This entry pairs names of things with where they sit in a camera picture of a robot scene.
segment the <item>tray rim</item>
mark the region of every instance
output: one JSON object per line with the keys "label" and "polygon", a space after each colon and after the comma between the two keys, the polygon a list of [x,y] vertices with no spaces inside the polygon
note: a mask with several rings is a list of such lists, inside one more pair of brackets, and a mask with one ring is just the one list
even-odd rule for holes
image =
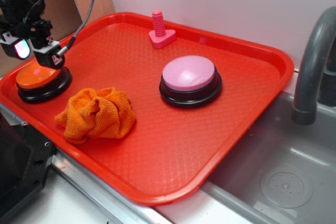
{"label": "tray rim", "polygon": [[[153,29],[152,18],[144,15],[136,14],[136,13],[114,13],[111,15],[106,15],[102,18],[99,18],[95,22],[86,26],[78,35],[75,43],[83,41],[88,35],[92,36],[95,32],[99,31],[101,28],[104,28],[107,25],[112,25],[116,23],[128,23],[137,26],[141,26],[147,29]],[[280,79],[278,83],[273,87],[273,89],[266,93],[263,100],[267,100],[266,103],[257,104],[254,109],[249,113],[249,120],[245,118],[241,124],[234,130],[233,134],[227,139],[231,141],[231,148],[239,141],[242,135],[245,133],[246,129],[250,127],[255,120],[263,113],[263,111],[269,106],[272,100],[280,93],[280,91],[285,87],[287,82],[291,79],[294,72],[294,65],[290,57],[285,54],[283,51],[257,44],[255,42],[245,41],[238,38],[233,38],[225,35],[216,34],[210,31],[204,31],[197,28],[192,28],[180,24],[176,24],[173,22],[165,21],[166,29],[174,29],[178,37],[189,39],[192,41],[203,43],[207,46],[216,47],[222,50],[231,51],[236,54],[242,54],[247,57],[251,57],[246,55],[247,51],[258,52],[258,58],[252,57],[255,59],[259,59],[261,61],[266,61],[272,65],[274,65],[279,73]],[[69,35],[65,39],[61,40],[60,44],[65,45],[71,38],[72,35]],[[6,80],[10,79],[12,75],[16,74],[22,67],[29,64],[31,61],[36,60],[35,57],[31,58],[27,62],[22,65],[16,67],[11,72],[3,76],[0,80],[0,103],[5,105],[8,109],[10,109],[17,116],[22,118],[28,123],[31,123],[37,130],[41,133],[47,135],[51,140],[57,139],[59,137],[53,130],[49,129],[47,126],[43,125],[41,122],[38,122],[33,115],[29,114],[25,110],[22,110],[16,103],[12,102],[8,97],[6,97],[2,93],[2,89],[6,86]],[[194,178],[187,184],[176,191],[171,192],[167,195],[148,195],[142,193],[137,190],[132,185],[126,183],[124,180],[120,183],[118,180],[119,176],[116,175],[113,171],[108,170],[106,167],[102,167],[98,162],[94,159],[87,156],[81,150],[77,149],[75,146],[68,143],[55,143],[55,145],[62,151],[69,155],[71,158],[75,159],[79,164],[83,165],[86,169],[93,172],[96,176],[101,178],[108,185],[119,191],[121,194],[125,194],[125,192],[132,192],[132,195],[127,194],[126,197],[140,204],[145,205],[161,205],[167,204],[169,202],[173,202],[181,197],[187,196],[199,189],[201,184],[205,181],[207,176],[213,171],[213,169],[217,166],[217,164],[225,157],[225,155],[230,151],[230,149],[225,148],[222,150],[223,146],[213,155],[209,162],[205,164],[200,172],[198,172]]]}

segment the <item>stainless steel sink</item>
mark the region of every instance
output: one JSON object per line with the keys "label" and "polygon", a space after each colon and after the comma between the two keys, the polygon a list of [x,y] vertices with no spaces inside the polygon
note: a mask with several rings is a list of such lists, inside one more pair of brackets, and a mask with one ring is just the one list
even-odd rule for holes
{"label": "stainless steel sink", "polygon": [[292,101],[282,92],[202,190],[255,223],[336,223],[335,109],[319,105],[301,126]]}

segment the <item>orange cloth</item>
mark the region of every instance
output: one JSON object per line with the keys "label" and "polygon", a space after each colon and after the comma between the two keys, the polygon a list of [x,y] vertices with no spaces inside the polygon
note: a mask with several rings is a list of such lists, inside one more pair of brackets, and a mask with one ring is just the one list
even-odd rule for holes
{"label": "orange cloth", "polygon": [[135,118],[125,92],[115,88],[83,89],[69,99],[55,121],[65,127],[67,141],[83,144],[86,137],[120,139],[131,130]]}

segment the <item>orange button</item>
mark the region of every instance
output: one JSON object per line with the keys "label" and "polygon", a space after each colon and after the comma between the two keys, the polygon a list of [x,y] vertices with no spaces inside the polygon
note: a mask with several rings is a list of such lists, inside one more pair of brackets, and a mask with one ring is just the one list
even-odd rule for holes
{"label": "orange button", "polygon": [[34,60],[19,71],[16,83],[23,89],[39,88],[54,80],[60,71],[60,69],[42,67],[37,60]]}

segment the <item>orange tray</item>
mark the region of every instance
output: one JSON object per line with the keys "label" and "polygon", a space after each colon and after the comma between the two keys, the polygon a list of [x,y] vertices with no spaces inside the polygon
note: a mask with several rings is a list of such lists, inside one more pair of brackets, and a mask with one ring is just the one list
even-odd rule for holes
{"label": "orange tray", "polygon": [[[71,86],[40,104],[23,102],[15,85],[20,68],[0,81],[0,102],[70,157],[125,197],[145,205],[175,201],[198,189],[216,165],[283,89],[293,63],[282,51],[223,35],[165,22],[177,40],[154,49],[150,17],[117,13],[90,24],[66,53]],[[210,59],[223,79],[212,103],[178,109],[160,96],[165,65],[185,55]],[[79,146],[63,137],[55,115],[83,88],[125,91],[137,114],[121,140],[88,139]]]}

